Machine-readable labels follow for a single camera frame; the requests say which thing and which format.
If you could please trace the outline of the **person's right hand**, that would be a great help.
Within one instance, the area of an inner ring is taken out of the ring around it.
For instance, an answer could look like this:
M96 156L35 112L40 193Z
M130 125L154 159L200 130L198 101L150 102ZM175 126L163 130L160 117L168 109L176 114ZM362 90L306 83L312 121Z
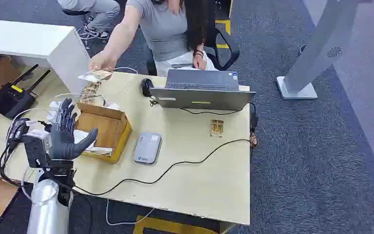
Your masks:
M108 55L104 51L101 51L90 59L88 70L104 70L112 72L115 69L116 62L117 57L114 55Z

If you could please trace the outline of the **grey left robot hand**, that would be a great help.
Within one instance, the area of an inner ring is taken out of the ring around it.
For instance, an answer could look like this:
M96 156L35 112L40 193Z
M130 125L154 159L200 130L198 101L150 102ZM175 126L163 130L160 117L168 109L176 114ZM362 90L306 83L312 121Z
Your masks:
M71 98L66 98L57 110L50 136L52 146L49 155L52 159L73 160L79 157L95 142L98 130L91 130L80 142L75 143L74 127L77 113Z

